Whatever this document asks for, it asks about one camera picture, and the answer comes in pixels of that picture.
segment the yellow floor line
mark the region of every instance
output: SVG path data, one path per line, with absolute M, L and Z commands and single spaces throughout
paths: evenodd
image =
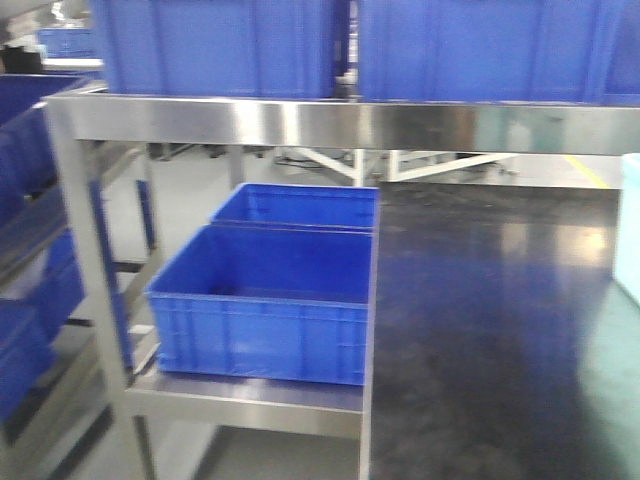
M 602 178 L 600 178 L 593 170 L 591 170 L 584 163 L 582 163 L 580 160 L 578 160 L 575 157 L 575 155 L 565 155 L 564 158 L 567 160 L 567 162 L 569 162 L 571 165 L 573 165 L 576 168 L 576 170 L 578 170 L 585 177 L 587 177 L 589 180 L 591 180 L 591 183 L 593 183 L 596 187 L 598 187 L 598 188 L 611 188 L 609 186 L 609 184 L 607 184 L 607 182 L 602 180 Z

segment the concrete floor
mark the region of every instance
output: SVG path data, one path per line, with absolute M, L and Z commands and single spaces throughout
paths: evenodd
M 160 236 L 165 254 L 171 255 L 198 226 L 207 222 L 208 215 L 229 194 L 227 160 L 224 157 L 210 159 L 201 147 L 193 147 L 172 161 L 153 162 L 152 170 L 158 192 Z M 307 170 L 275 165 L 270 158 L 258 159 L 253 155 L 246 156 L 245 170 L 250 182 L 349 184 L 324 168 Z M 384 167 L 377 170 L 381 173 Z M 104 199 L 108 221 L 113 227 L 116 256 L 139 258 L 144 256 L 142 230 L 139 212 L 132 208 L 137 201 L 127 177 L 109 188 Z M 621 175 L 617 158 L 529 155 L 418 181 L 583 188 L 602 186 L 603 182 L 619 188 Z M 160 479 L 347 480 L 357 477 L 359 446 L 354 441 L 218 430 L 156 418 L 149 421 Z M 215 441 L 211 443 L 214 432 Z M 204 460 L 199 464 L 202 453 L 205 453 Z M 56 480 L 127 478 L 113 429 L 105 432 L 86 455 L 76 460 L 66 471 L 57 472 Z

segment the stainless steel frame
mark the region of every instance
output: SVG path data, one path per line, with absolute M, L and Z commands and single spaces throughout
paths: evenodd
M 122 298 L 113 280 L 100 182 L 84 141 L 599 155 L 640 150 L 640 109 L 633 108 L 167 98 L 113 95 L 102 88 L 94 84 L 49 97 L 47 110 L 122 454 L 137 480 L 155 478 L 146 416 L 356 438 L 362 393 L 353 387 L 174 377 L 153 367 L 130 375 L 118 343 Z M 230 153 L 239 167 L 241 150 Z M 239 168 L 232 174 L 233 181 L 242 177 Z

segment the workbench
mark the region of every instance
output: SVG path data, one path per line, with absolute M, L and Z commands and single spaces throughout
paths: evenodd
M 382 186 L 369 478 L 640 478 L 640 308 L 612 279 L 618 197 Z

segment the blue storage bin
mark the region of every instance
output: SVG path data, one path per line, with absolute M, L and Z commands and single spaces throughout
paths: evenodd
M 0 75 L 0 126 L 29 110 L 42 97 L 77 88 L 85 81 L 54 75 Z
M 56 167 L 41 98 L 79 87 L 82 77 L 0 75 L 0 176 L 13 179 L 27 195 L 42 191 L 56 176 Z
M 34 107 L 0 127 L 0 170 L 23 194 L 41 192 L 56 178 L 44 110 Z
M 13 412 L 54 360 L 33 317 L 27 306 L 0 301 L 0 420 Z
M 42 332 L 53 340 L 84 298 L 71 232 L 55 239 L 2 296 L 34 307 Z
M 42 279 L 24 302 L 35 307 L 43 332 L 52 340 L 83 298 L 73 237 L 67 230 L 49 247 Z
M 240 185 L 211 221 L 256 226 L 371 230 L 375 188 L 316 187 L 246 183 Z
M 209 225 L 146 288 L 163 370 L 362 384 L 371 234 Z
M 605 103 L 640 104 L 640 0 L 627 0 L 611 69 L 607 80 Z
M 625 155 L 622 171 L 614 277 L 640 304 L 640 154 Z
M 360 93 L 601 102 L 625 3 L 360 0 Z
M 0 163 L 0 229 L 27 206 L 16 183 L 11 170 Z
M 89 28 L 42 28 L 37 36 L 48 58 L 97 58 Z
M 116 93 L 316 98 L 345 0 L 91 0 Z

